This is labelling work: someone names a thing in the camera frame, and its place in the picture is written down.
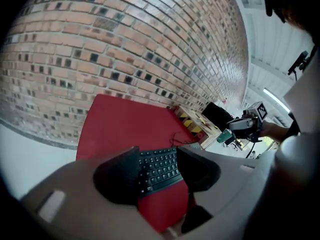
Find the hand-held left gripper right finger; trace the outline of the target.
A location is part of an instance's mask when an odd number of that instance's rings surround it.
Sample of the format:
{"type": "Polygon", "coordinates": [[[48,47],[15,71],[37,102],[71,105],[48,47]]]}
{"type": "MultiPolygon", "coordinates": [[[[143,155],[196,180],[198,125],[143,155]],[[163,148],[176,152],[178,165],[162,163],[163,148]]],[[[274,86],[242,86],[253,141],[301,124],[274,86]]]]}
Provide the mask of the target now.
{"type": "Polygon", "coordinates": [[[177,166],[188,187],[182,234],[244,234],[275,158],[259,159],[177,148],[177,166]]]}

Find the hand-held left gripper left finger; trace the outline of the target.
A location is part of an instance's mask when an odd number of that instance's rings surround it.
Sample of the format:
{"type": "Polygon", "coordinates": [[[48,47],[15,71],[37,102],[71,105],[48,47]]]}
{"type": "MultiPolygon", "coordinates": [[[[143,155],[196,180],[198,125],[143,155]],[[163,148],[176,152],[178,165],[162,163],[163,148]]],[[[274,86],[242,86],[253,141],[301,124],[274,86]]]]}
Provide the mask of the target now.
{"type": "Polygon", "coordinates": [[[137,146],[70,162],[34,186],[21,204],[54,240],[160,240],[136,205],[109,201],[94,184],[113,164],[137,163],[137,146]]]}

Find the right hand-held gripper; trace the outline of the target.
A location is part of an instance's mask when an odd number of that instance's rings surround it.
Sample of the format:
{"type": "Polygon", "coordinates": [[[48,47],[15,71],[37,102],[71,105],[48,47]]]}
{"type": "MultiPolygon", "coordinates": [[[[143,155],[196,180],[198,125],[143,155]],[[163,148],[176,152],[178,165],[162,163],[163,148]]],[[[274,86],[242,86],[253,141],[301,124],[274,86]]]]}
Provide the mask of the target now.
{"type": "Polygon", "coordinates": [[[262,124],[268,113],[261,101],[255,102],[243,111],[242,118],[234,119],[226,124],[237,139],[260,142],[262,124]]]}

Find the black keyboard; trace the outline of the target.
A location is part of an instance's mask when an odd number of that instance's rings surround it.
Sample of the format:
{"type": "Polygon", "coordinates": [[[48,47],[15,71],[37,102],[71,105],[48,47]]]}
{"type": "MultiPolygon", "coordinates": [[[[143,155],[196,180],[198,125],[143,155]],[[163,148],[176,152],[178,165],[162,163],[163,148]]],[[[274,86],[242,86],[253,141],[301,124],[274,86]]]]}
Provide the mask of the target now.
{"type": "Polygon", "coordinates": [[[177,148],[156,149],[139,153],[138,193],[145,197],[180,182],[177,148]]]}

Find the person's right forearm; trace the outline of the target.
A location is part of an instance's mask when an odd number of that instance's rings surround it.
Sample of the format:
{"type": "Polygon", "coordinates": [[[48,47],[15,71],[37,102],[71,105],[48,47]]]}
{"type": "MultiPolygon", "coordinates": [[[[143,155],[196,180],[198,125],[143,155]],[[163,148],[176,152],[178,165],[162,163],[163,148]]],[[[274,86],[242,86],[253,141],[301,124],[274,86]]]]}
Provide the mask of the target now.
{"type": "Polygon", "coordinates": [[[275,123],[264,121],[262,123],[261,131],[259,136],[261,138],[268,137],[280,144],[289,131],[289,128],[281,127],[275,123]]]}

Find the green chair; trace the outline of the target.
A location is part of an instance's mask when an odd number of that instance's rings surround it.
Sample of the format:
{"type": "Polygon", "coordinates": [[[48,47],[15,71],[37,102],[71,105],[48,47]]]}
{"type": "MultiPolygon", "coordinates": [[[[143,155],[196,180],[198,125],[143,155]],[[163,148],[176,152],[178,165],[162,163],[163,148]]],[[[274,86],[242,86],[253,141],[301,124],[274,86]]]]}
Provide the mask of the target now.
{"type": "Polygon", "coordinates": [[[232,138],[233,135],[232,133],[228,130],[225,129],[216,139],[216,141],[220,144],[224,143],[225,141],[229,140],[230,138],[232,138]]]}

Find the long ceiling light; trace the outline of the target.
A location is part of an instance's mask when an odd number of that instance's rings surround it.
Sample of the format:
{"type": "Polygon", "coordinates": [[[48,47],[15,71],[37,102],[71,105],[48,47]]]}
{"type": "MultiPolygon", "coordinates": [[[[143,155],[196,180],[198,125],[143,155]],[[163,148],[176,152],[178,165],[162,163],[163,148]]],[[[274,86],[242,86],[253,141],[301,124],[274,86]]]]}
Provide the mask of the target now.
{"type": "Polygon", "coordinates": [[[289,107],[281,99],[279,99],[276,95],[274,95],[270,90],[268,90],[267,88],[264,88],[263,92],[267,96],[269,96],[271,99],[273,99],[276,103],[278,103],[287,113],[290,112],[289,107]]]}

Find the red cloth covered table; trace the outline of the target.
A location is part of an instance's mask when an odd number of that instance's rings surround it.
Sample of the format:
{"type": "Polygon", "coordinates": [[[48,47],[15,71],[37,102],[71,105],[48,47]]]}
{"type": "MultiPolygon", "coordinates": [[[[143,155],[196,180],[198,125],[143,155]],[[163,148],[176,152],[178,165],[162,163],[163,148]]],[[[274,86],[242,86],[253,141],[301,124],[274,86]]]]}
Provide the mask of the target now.
{"type": "MultiPolygon", "coordinates": [[[[76,159],[110,157],[138,146],[142,151],[181,146],[192,134],[167,108],[98,94],[85,119],[76,159]]],[[[176,224],[187,211],[188,187],[181,180],[138,200],[138,210],[159,233],[176,224]]]]}

